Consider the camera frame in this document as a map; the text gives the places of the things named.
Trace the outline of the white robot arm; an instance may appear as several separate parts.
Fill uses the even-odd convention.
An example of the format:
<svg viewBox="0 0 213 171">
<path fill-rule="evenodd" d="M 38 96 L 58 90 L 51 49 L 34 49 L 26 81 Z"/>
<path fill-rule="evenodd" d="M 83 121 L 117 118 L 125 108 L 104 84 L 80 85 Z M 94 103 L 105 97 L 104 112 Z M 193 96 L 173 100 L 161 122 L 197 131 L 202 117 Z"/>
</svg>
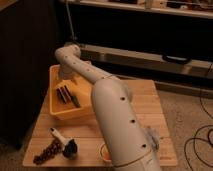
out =
<svg viewBox="0 0 213 171">
<path fill-rule="evenodd" d="M 128 86 L 115 75 L 80 59 L 73 44 L 58 48 L 60 76 L 75 71 L 92 84 L 91 103 L 115 171 L 162 171 L 149 138 L 141 128 Z"/>
</svg>

